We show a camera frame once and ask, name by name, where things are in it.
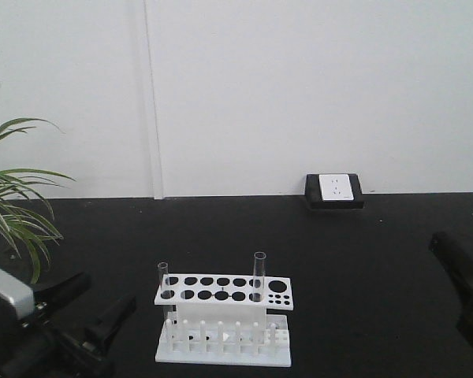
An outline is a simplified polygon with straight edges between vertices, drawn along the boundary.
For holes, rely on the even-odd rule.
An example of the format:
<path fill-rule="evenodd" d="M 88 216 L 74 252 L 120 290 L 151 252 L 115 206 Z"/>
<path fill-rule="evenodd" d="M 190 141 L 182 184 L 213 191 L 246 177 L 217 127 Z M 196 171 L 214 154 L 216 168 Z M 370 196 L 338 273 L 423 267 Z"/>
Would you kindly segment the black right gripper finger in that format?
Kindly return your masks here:
<path fill-rule="evenodd" d="M 432 235 L 429 251 L 439 260 L 461 299 L 473 299 L 473 257 L 446 232 Z"/>

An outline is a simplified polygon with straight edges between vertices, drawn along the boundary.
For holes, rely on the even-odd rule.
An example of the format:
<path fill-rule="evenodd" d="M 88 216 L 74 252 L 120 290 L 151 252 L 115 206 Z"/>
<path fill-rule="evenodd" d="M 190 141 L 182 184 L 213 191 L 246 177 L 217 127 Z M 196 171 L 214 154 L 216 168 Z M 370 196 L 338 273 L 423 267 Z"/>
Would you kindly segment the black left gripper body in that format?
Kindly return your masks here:
<path fill-rule="evenodd" d="M 18 320 L 0 305 L 0 377 L 111 377 L 106 354 L 88 354 L 82 340 L 52 326 L 46 308 Z"/>

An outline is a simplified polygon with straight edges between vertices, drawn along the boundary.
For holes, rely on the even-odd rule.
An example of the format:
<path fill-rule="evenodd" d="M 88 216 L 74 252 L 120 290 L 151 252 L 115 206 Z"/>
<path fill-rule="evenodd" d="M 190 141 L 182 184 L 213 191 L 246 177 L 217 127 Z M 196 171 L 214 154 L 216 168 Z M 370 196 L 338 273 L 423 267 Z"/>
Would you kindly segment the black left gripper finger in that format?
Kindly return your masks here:
<path fill-rule="evenodd" d="M 91 277 L 85 272 L 63 279 L 57 283 L 32 285 L 35 300 L 45 303 L 48 311 L 63 309 L 91 288 Z"/>
<path fill-rule="evenodd" d="M 80 349 L 88 354 L 107 354 L 115 336 L 136 311 L 136 296 L 126 295 L 83 328 Z"/>

